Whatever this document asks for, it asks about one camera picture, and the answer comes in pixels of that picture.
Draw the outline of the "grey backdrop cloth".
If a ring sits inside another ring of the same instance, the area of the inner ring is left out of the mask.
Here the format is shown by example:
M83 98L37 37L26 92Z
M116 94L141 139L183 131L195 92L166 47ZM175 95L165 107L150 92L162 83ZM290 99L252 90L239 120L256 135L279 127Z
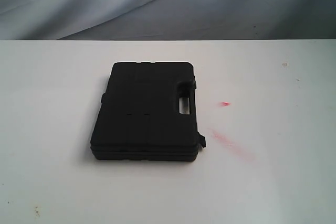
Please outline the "grey backdrop cloth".
M333 38L335 0L1 0L2 40Z

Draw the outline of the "black plastic tool case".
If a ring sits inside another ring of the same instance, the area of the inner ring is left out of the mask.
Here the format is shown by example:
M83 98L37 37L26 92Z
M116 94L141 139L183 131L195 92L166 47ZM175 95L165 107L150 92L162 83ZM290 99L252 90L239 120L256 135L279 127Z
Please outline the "black plastic tool case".
M195 90L189 62L115 63L90 140L94 157L194 161L206 147Z

